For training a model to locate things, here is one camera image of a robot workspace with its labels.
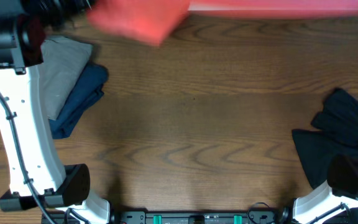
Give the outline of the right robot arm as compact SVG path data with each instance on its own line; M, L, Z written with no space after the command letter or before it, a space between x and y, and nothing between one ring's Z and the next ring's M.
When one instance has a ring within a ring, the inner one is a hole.
M310 194L295 199L290 220L324 223L351 208L358 208L358 160L339 155L329 165L327 180Z

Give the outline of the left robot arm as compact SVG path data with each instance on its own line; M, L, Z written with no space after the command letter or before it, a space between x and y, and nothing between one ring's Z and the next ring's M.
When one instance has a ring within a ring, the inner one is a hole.
M0 0L0 132L10 169L5 212L39 208L50 223L109 223L110 203L85 164L58 157L40 87L45 27L90 9L87 0Z

